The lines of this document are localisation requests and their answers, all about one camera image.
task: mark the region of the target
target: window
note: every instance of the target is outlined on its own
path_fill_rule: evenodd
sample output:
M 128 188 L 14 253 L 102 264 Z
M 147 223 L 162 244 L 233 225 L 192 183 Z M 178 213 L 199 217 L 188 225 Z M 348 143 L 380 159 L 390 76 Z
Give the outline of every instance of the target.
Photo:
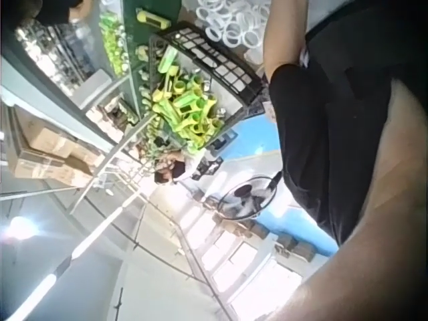
M 212 214 L 210 212 L 203 214 L 187 234 L 187 241 L 190 247 L 192 249 L 200 247 L 212 232 L 214 226 L 215 222 Z
M 283 306 L 301 282 L 301 276 L 271 260 L 232 301 L 232 308 L 239 320 L 254 321 Z
M 229 251 L 233 242 L 237 239 L 234 234 L 224 231 L 218 240 L 202 257 L 202 263 L 207 271 L 211 271 L 220 259 Z
M 180 227 L 182 229 L 188 228 L 199 216 L 201 209 L 198 206 L 192 207 L 180 220 Z
M 224 292 L 231 286 L 238 277 L 245 271 L 253 261 L 257 250 L 242 243 L 236 252 L 214 273 L 213 279 L 220 292 Z

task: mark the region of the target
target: black wire basket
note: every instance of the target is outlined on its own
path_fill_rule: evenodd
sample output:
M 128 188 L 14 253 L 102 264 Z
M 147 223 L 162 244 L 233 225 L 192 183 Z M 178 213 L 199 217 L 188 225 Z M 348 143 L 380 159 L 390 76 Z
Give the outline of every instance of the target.
M 216 82 L 223 90 L 231 94 L 240 107 L 225 117 L 222 129 L 213 136 L 205 146 L 227 132 L 240 120 L 263 114 L 260 101 L 257 99 L 263 90 L 263 82 L 244 61 L 238 58 L 222 43 L 211 41 L 203 30 L 189 22 L 181 21 L 150 37 L 149 41 L 149 75 L 150 91 L 153 93 L 161 81 L 157 71 L 159 51 L 172 46 L 191 60 L 194 69 L 209 75 L 210 82 Z

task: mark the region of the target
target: person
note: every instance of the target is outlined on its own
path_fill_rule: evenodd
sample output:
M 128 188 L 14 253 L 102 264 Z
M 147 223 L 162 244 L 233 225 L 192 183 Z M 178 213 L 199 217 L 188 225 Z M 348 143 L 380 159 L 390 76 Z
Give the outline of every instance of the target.
M 91 8 L 92 0 L 2 0 L 1 18 L 13 29 L 33 20 L 49 26 L 81 20 Z
M 176 183 L 191 177 L 205 156 L 205 151 L 202 148 L 196 154 L 191 154 L 185 150 L 177 150 L 162 155 L 155 164 L 158 168 L 154 172 L 155 183 Z
M 339 250 L 270 320 L 428 320 L 426 10 L 412 4 L 355 0 L 306 34 L 308 1 L 272 0 L 282 176 Z

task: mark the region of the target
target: black fan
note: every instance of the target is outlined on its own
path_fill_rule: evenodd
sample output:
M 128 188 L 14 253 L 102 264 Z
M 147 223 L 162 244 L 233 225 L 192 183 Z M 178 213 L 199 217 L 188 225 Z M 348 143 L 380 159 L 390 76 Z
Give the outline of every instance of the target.
M 282 177 L 257 176 L 235 186 L 218 202 L 217 212 L 222 218 L 241 221 L 258 216 L 272 202 Z

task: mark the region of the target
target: basket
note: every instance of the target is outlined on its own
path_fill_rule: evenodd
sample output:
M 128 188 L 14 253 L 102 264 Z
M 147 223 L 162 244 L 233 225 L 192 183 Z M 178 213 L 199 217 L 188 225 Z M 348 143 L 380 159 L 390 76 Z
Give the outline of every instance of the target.
M 211 41 L 202 30 L 186 21 L 178 22 L 150 37 L 149 74 L 152 93 L 161 80 L 157 72 L 156 51 L 165 50 L 169 45 L 179 51 L 180 63 L 186 65 L 187 69 L 201 70 L 204 78 L 211 83 L 211 91 L 222 98 L 218 108 L 226 110 L 224 125 L 205 146 L 240 120 L 264 113 L 263 108 L 254 106 L 259 105 L 256 98 L 263 90 L 261 78 L 229 48 Z

